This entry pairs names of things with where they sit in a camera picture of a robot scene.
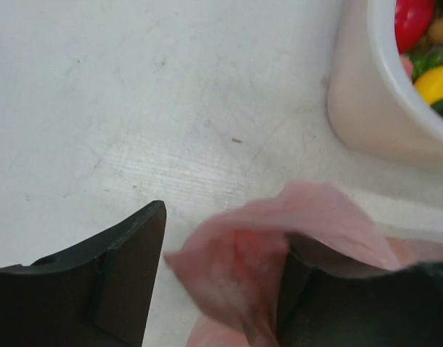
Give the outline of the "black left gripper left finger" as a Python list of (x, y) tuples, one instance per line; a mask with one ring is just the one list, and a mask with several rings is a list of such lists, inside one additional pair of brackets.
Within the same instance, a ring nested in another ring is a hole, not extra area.
[(141, 346), (165, 224), (156, 200), (31, 265), (0, 268), (0, 346)]

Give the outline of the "pink plastic bag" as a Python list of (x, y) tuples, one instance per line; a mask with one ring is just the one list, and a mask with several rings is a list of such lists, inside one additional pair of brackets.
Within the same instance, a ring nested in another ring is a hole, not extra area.
[(165, 255), (202, 312), (188, 346), (281, 346), (278, 299), (293, 236), (390, 272), (408, 264), (390, 244), (394, 237), (340, 190), (289, 183), (276, 197), (212, 216)]

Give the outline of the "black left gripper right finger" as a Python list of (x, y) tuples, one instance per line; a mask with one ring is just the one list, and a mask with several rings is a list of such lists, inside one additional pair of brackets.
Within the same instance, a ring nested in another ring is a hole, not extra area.
[(390, 239), (390, 272), (293, 236), (278, 299), (281, 346), (443, 346), (443, 244)]

